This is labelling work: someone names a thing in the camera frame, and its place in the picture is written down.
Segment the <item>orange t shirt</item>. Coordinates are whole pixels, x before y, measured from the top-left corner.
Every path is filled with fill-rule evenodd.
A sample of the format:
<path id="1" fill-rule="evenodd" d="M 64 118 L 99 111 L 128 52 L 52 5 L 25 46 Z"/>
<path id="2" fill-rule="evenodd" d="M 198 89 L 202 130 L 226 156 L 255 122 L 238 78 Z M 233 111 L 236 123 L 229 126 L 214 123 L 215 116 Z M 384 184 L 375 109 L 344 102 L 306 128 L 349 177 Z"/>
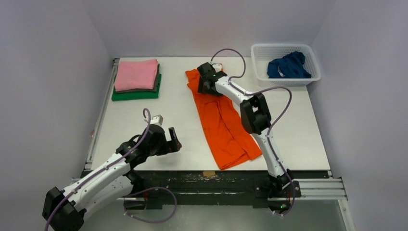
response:
<path id="1" fill-rule="evenodd" d="M 206 141 L 219 169 L 226 170 L 258 158 L 262 152 L 244 130 L 232 101 L 225 96 L 199 93 L 198 70 L 188 70 L 185 74 Z"/>

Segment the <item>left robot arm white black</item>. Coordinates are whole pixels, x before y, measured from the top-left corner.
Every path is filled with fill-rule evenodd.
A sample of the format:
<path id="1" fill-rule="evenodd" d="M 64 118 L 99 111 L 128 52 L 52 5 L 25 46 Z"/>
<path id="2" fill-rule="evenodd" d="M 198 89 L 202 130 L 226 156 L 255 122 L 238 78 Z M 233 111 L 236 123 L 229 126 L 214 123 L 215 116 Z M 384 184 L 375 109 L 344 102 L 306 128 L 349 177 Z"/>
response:
<path id="1" fill-rule="evenodd" d="M 141 135 L 122 143 L 101 166 L 63 189 L 53 187 L 45 198 L 45 230 L 78 231 L 85 221 L 108 203 L 127 196 L 144 196 L 149 189 L 135 167 L 150 156 L 178 152 L 182 145 L 174 128 L 170 140 L 160 125 L 149 125 Z"/>

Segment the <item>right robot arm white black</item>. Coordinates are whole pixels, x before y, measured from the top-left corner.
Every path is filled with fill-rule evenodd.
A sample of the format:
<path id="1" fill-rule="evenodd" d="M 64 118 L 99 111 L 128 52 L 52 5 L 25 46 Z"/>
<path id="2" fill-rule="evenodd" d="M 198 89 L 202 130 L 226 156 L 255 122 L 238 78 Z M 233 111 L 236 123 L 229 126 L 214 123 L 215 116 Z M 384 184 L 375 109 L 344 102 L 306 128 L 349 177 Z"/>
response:
<path id="1" fill-rule="evenodd" d="M 216 96 L 226 96 L 239 106 L 241 123 L 245 131 L 257 142 L 267 165 L 270 181 L 269 198 L 277 198 L 288 188 L 292 197 L 299 196 L 293 175 L 283 161 L 274 142 L 272 120 L 263 91 L 250 92 L 235 85 L 226 73 L 214 68 L 211 63 L 204 63 L 197 68 L 200 78 L 198 92 Z"/>

